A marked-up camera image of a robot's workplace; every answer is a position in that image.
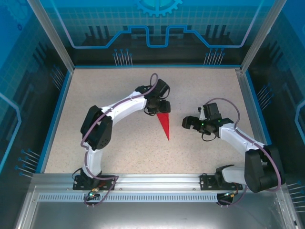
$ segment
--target blue border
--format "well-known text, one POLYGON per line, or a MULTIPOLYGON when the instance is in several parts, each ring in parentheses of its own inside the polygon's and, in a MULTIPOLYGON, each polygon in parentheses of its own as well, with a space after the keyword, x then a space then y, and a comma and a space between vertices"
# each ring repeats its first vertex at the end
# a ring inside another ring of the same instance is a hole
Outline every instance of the blue border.
POLYGON ((257 99, 256 93, 255 93, 255 90, 254 90, 254 87, 253 87, 253 83, 252 83, 252 80, 251 80, 251 77, 250 77, 250 74, 249 74, 248 70, 246 71, 245 75, 246 75, 247 81, 249 83, 250 91, 251 91, 251 94, 252 94, 252 97, 253 97, 253 100, 254 100, 254 103, 255 103, 255 106, 256 106, 258 117, 259 117, 259 119, 261 121, 261 124, 262 124, 263 132, 264 132, 264 135, 265 135, 265 138, 266 138, 266 143, 267 143, 267 145, 270 145, 272 142, 271 142, 269 132, 267 130, 267 126, 266 126, 266 123, 265 123, 265 119, 263 117, 261 107, 259 106, 259 102, 258 102, 258 99, 257 99))
POLYGON ((72 80, 72 74, 68 71, 66 74, 65 80, 63 82, 62 88, 61 88, 61 93, 59 95, 59 98, 58 98, 58 101, 57 101, 57 104, 55 107, 54 115, 53 115, 49 130, 48 130, 46 140, 44 141, 41 156, 40 156, 37 168, 36 168, 36 173, 44 172, 46 161, 49 159, 51 146, 53 144, 53 140, 54 140, 57 126, 58 126, 58 123, 59 123, 59 120, 61 117, 63 105, 66 100, 67 94, 68 94, 71 80, 72 80))
POLYGON ((203 65, 203 64, 169 64, 169 65, 122 65, 122 66, 115 66, 115 65, 76 65, 75 68, 87 68, 87 69, 95 69, 95 68, 173 68, 173 67, 180 67, 180 68, 196 68, 196 67, 204 67, 204 68, 240 68, 238 64, 232 65, 203 65))

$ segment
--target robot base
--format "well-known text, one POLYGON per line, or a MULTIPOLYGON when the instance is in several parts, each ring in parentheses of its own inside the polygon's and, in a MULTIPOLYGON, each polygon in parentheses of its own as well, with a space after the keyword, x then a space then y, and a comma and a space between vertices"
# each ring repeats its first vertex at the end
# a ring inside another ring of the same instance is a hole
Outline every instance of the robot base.
MULTIPOLYGON (((97 175, 100 178, 108 178, 112 176, 102 176, 102 172, 97 175)), ((88 177, 83 170, 81 170, 81 174, 75 176, 74 183, 73 183, 73 190, 92 190, 94 188, 99 188, 101 191, 106 190, 108 191, 110 186, 112 185, 114 180, 98 180, 95 178, 88 177)))
POLYGON ((200 190, 201 191, 208 191, 208 190, 228 190, 228 191, 235 191, 237 188, 238 190, 243 190, 243 186, 240 184, 235 183, 222 183, 221 185, 217 182, 215 175, 208 175, 203 173, 199 176, 200 180, 200 190))

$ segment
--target beige work surface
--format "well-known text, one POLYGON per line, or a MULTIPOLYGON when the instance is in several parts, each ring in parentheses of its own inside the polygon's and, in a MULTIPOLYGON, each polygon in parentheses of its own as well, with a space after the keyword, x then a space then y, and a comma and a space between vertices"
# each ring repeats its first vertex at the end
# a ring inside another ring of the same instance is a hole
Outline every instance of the beige work surface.
MULTIPOLYGON (((171 87, 170 141, 157 116, 135 112, 113 127, 102 158, 103 173, 197 174, 213 173, 228 164, 242 165, 243 157, 227 142, 204 142, 201 134, 181 126, 186 116, 199 116, 197 107, 214 97, 224 97, 240 110, 238 126, 253 136, 235 69, 76 69, 45 173, 72 173, 81 167, 85 151, 80 147, 80 128, 88 109, 113 104, 136 87, 148 85, 154 72, 171 87)), ((217 104, 223 118, 237 119, 230 104, 217 104)))

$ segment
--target red cone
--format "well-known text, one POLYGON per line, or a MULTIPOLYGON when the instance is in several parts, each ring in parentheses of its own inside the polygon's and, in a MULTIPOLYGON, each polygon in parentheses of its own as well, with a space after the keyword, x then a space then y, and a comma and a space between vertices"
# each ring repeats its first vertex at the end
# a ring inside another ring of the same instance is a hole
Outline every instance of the red cone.
POLYGON ((170 140, 170 122, 168 113, 157 113, 157 116, 167 136, 167 139, 170 140))

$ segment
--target wire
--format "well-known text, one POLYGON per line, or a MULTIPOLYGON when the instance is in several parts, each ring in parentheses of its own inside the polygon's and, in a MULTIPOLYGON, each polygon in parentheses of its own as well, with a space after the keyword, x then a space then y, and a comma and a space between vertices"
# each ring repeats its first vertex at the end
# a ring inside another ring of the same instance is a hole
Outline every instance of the wire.
POLYGON ((204 135, 204 133, 202 133, 201 139, 202 139, 203 141, 205 141, 205 142, 211 142, 211 141, 213 141, 213 140, 216 138, 216 135, 215 135, 215 137, 214 137, 213 139, 205 140, 205 139, 203 139, 203 135, 204 135))
POLYGON ((144 108, 143 111, 144 111, 145 114, 147 114, 147 115, 149 115, 149 116, 155 116, 155 115, 156 115, 156 112, 146 112, 146 111, 145 111, 145 108, 144 108))
POLYGON ((234 205, 238 204, 238 203, 245 197, 246 192, 247 192, 247 189, 248 189, 248 186, 246 185, 246 186, 244 187, 244 192, 243 192, 243 194, 242 194, 242 195, 240 196, 240 198, 239 198, 237 201, 235 201, 234 203, 230 203, 229 201, 225 201, 225 200, 220 200, 220 202, 229 203, 230 206, 234 206, 234 205))
POLYGON ((170 92, 171 92, 171 88, 170 87, 168 87, 168 93, 167 93, 167 95, 165 96, 165 97, 161 97, 160 99, 161 100, 164 100, 164 99, 166 99, 169 95, 170 95, 170 92))
POLYGON ((278 168, 276 167, 276 164, 275 164, 274 160, 271 158, 271 156, 268 154, 268 152, 264 148, 262 148, 255 141, 252 141, 250 138, 248 138, 247 136, 243 135, 241 132, 238 131, 238 129, 236 129, 237 124, 239 123, 239 120, 240 120, 240 112, 239 112, 237 106, 234 103, 232 103, 230 100, 225 99, 225 98, 219 98, 219 97, 209 100, 208 102, 205 103, 205 105, 209 104, 211 101, 214 101, 214 100, 224 100, 224 101, 227 101, 228 103, 230 103, 235 108, 235 110, 237 111, 237 115, 238 115, 238 118, 237 118, 237 120, 235 122, 235 125, 234 125, 234 129, 235 129, 236 133, 239 136, 241 136, 242 138, 244 138, 245 140, 249 141, 254 146, 258 147, 265 154, 265 156, 268 158, 268 160, 270 161, 270 163, 271 163, 271 165, 272 165, 272 167, 273 167, 273 169, 274 169, 274 171, 276 173, 277 187, 275 189, 267 189, 267 191, 269 191, 269 192, 276 192, 276 191, 278 191, 281 188, 282 179, 281 179, 280 172, 278 171, 278 168))
POLYGON ((107 111, 105 111, 100 117, 98 117, 98 118, 95 120, 95 122, 91 125, 91 127, 89 128, 89 130, 87 131, 87 133, 84 135, 83 139, 81 140, 81 147, 83 147, 83 148, 86 149, 84 163, 85 163, 85 168, 86 168, 88 174, 89 174, 90 176, 92 176, 93 178, 97 179, 97 180, 111 180, 111 179, 114 179, 114 183, 113 183, 113 185, 110 187, 109 191, 106 193, 105 197, 109 194, 110 190, 111 190, 112 187, 115 185, 115 183, 116 183, 117 179, 119 178, 119 176, 112 176, 112 177, 107 177, 107 178, 102 178, 102 177, 97 177, 97 176, 95 176, 95 175, 89 170, 88 161, 87 161, 88 152, 89 152, 89 147, 86 146, 86 145, 84 145, 84 143, 85 143, 85 141, 87 140, 87 138, 88 138, 89 134, 91 133, 91 131, 93 130, 93 128, 94 128, 94 127, 95 127, 95 126, 96 126, 96 125, 97 125, 97 124, 98 124, 98 123, 99 123, 99 122, 100 122, 109 112, 111 112, 112 109, 116 108, 118 105, 121 105, 121 104, 123 104, 123 103, 125 103, 125 102, 127 102, 127 101, 129 101, 129 100, 136 99, 136 98, 139 98, 139 97, 143 97, 143 96, 149 94, 149 93, 156 87, 156 85, 157 85, 157 83, 158 83, 159 76, 158 76, 157 73, 153 73, 153 74, 151 75, 151 77, 150 77, 150 84, 152 84, 152 78, 153 78, 154 76, 156 77, 156 81, 155 81, 154 85, 151 86, 151 88, 150 88, 148 91, 146 91, 146 92, 143 93, 143 94, 139 94, 139 95, 136 95, 136 96, 128 97, 128 98, 126 98, 126 99, 123 99, 123 100, 117 102, 115 105, 113 105, 111 108, 109 108, 109 109, 108 109, 107 111))
MULTIPOLYGON (((114 179, 114 182, 113 184, 110 186, 109 190, 107 191, 107 193, 105 194, 105 196, 100 200, 100 202, 96 203, 96 204, 92 204, 92 206, 98 206, 100 205, 106 198, 107 196, 109 195, 110 191, 113 189, 113 187, 115 186, 117 180, 119 179, 119 176, 117 176, 117 178, 114 179)), ((88 202, 87 202, 87 198, 88 198, 88 195, 84 198, 84 204, 85 205, 89 205, 88 202)))
POLYGON ((236 194, 238 194, 238 184, 237 183, 234 183, 235 186, 236 186, 236 194))
POLYGON ((81 170, 81 167, 78 168, 78 169, 76 169, 76 170, 74 171, 74 173, 72 173, 71 177, 72 177, 73 180, 75 179, 75 178, 73 178, 73 175, 76 174, 76 173, 77 173, 78 171, 80 171, 80 170, 81 170))

